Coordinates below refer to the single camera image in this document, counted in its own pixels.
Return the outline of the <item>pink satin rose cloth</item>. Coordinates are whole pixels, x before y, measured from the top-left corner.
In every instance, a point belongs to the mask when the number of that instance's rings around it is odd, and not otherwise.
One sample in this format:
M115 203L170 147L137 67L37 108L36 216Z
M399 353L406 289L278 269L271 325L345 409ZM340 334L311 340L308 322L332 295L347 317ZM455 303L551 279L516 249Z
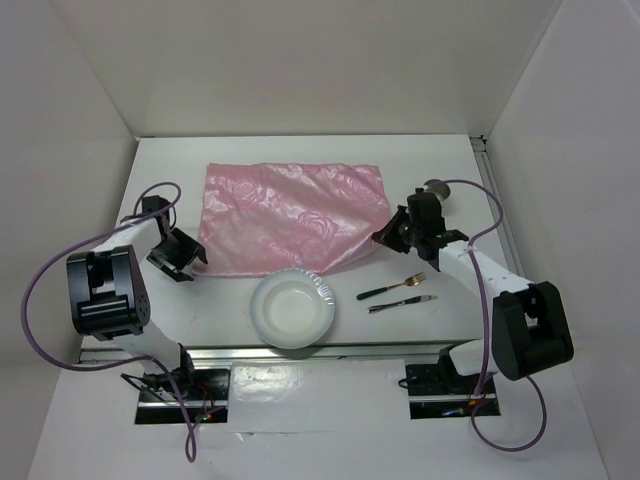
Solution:
M390 218L380 170L342 163L211 163L198 241L200 276L263 277L287 268L326 274L371 253Z

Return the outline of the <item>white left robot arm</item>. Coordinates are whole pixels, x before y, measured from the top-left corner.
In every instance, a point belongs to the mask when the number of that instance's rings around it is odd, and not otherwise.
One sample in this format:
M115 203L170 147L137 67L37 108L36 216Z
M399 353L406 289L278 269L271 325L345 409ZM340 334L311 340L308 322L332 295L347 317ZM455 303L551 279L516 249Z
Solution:
M196 390L197 374L186 348L152 321L141 265L149 262L176 283L194 280L206 264L204 246L172 224L170 202L158 195L137 202L121 229L88 252L66 260L71 316L83 336L115 343L143 364L147 384L176 399Z

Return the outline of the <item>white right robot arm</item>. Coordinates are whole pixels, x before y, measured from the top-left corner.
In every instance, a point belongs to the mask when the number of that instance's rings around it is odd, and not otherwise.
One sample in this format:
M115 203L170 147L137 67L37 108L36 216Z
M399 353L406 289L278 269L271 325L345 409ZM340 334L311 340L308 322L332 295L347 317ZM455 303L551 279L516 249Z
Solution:
M511 381L567 363L574 345L558 288L534 283L479 251L473 239L445 225L442 197L418 189L372 240L398 253L418 257L481 302L483 333L479 340L449 348L436 369L448 392L460 391L476 375L483 382L500 373Z

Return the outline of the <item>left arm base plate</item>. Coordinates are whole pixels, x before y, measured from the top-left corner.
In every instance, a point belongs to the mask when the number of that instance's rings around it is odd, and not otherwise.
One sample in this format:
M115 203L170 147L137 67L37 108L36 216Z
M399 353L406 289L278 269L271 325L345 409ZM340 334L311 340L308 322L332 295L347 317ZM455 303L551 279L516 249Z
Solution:
M120 377L138 392L136 425L183 422L176 395L166 380L158 384L148 375L122 373ZM222 367L197 369L193 373L193 384L178 383L190 422L223 424L228 421L230 380L230 368Z

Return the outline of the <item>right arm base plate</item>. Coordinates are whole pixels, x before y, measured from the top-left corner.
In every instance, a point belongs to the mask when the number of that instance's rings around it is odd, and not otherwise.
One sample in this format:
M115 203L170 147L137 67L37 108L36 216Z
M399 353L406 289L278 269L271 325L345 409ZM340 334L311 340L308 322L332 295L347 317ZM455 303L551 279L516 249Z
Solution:
M412 420L500 416L495 384L489 380L475 395L478 375L460 376L441 364L408 364L397 384L408 395Z

